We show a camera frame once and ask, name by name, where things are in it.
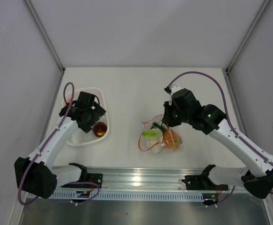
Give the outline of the dark red fruit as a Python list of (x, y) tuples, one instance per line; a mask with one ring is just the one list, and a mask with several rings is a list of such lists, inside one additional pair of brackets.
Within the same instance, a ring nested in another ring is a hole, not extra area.
[(107, 132), (107, 125), (104, 122), (97, 122), (92, 129), (94, 135), (96, 137), (102, 137)]

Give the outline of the small orange pineapple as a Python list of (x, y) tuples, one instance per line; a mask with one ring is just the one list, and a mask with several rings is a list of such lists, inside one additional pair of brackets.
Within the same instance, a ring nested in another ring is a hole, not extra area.
[(161, 122), (153, 122), (151, 128), (157, 128), (161, 130), (162, 146), (164, 148), (175, 150), (183, 143), (181, 136), (177, 132)]

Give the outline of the clear zip bag orange zipper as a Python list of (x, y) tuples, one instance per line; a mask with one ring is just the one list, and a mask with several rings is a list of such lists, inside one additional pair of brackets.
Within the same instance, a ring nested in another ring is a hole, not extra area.
[(175, 151), (182, 144), (182, 137), (162, 122), (163, 114), (143, 122), (143, 130), (138, 138), (138, 148), (142, 152), (161, 153)]

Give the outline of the orange fruit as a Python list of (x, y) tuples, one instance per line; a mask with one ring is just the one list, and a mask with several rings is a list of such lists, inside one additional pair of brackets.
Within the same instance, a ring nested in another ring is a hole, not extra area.
[(65, 102), (66, 103), (69, 103), (71, 101), (71, 98), (72, 98), (72, 94), (71, 93), (68, 93), (66, 96), (65, 96)]

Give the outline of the green white cabbage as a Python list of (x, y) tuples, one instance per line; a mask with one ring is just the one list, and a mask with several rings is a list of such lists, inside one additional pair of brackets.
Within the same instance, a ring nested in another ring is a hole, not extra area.
[(163, 132), (161, 131), (161, 129), (159, 128), (147, 129), (144, 130), (141, 135), (145, 140), (146, 149), (144, 151), (151, 151), (157, 154), (162, 152)]

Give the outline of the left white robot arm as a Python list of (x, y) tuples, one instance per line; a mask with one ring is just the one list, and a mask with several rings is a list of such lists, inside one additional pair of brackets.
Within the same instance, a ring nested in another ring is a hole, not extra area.
[(19, 157), (15, 161), (18, 195), (25, 191), (47, 199), (59, 187), (99, 189), (102, 174), (90, 174), (84, 165), (69, 163), (62, 168), (53, 168), (56, 157), (66, 144), (77, 146), (71, 141), (75, 133), (81, 131), (87, 135), (99, 123), (109, 125), (100, 89), (86, 88), (64, 96), (63, 107), (49, 136), (26, 158)]

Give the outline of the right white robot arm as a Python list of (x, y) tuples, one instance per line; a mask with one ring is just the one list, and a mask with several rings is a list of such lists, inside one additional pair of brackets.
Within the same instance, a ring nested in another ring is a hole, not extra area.
[(194, 94), (177, 85), (164, 89), (170, 99), (164, 102), (162, 122), (169, 127), (183, 123), (217, 140), (244, 163), (244, 167), (225, 168), (208, 165), (200, 175), (201, 186), (215, 185), (245, 188), (250, 194), (265, 199), (273, 189), (273, 155), (266, 153), (243, 133), (234, 131), (227, 114), (217, 106), (201, 105)]

